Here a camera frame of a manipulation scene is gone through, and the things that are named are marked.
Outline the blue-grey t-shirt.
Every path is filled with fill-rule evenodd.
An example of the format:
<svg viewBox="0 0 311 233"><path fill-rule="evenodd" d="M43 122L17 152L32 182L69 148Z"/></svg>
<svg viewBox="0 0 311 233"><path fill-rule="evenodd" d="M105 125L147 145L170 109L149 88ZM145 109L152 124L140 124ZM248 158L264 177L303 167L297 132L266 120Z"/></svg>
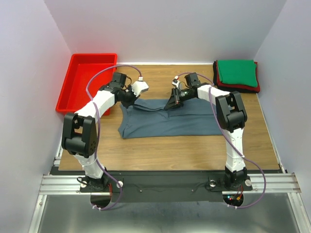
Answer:
<svg viewBox="0 0 311 233"><path fill-rule="evenodd" d="M166 99L138 99L122 111L118 129L121 138L146 138L163 136L221 135L210 103L191 99L184 106L165 110Z"/></svg>

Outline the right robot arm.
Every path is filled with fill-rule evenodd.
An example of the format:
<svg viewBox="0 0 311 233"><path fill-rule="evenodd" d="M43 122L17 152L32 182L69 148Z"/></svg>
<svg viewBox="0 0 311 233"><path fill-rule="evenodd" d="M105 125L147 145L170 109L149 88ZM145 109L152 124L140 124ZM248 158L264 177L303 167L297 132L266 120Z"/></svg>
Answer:
<svg viewBox="0 0 311 233"><path fill-rule="evenodd" d="M226 164L224 185L235 189L247 179L242 136L247 113L239 92L222 91L211 84L201 83L197 73L185 73L186 88L180 88L179 76L172 80L171 96L165 110L182 107L187 100L198 98L211 104L216 123L225 138Z"/></svg>

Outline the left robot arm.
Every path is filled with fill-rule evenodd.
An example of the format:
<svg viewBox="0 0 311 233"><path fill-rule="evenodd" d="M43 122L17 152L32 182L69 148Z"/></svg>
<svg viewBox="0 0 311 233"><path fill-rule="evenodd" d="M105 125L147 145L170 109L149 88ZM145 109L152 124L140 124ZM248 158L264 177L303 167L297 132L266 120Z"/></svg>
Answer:
<svg viewBox="0 0 311 233"><path fill-rule="evenodd" d="M83 108L65 115L61 146L78 160L85 172L77 179L81 192L103 192L111 186L107 170L97 157L100 118L117 102L124 106L134 104L140 94L138 87L146 85L142 79L134 86L126 85L128 79L126 74L113 73L112 81L103 85Z"/></svg>

